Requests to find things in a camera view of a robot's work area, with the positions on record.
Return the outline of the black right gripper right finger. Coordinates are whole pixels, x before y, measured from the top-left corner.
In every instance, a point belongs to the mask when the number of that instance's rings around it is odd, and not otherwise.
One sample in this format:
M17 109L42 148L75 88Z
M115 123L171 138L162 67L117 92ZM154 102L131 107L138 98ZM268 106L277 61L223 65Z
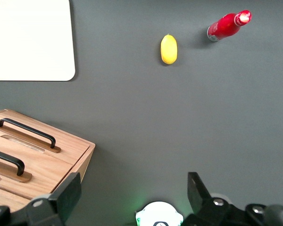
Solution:
M184 226L283 226L283 206L248 204L244 210L213 197L196 172L188 173L187 196L193 213Z

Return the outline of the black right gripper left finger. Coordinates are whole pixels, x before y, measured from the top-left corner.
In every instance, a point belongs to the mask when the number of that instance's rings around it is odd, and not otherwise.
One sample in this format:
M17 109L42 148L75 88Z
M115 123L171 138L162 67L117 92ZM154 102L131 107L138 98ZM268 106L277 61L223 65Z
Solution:
M81 193L80 173L70 173L55 191L33 198L20 210L1 205L0 226L64 226Z

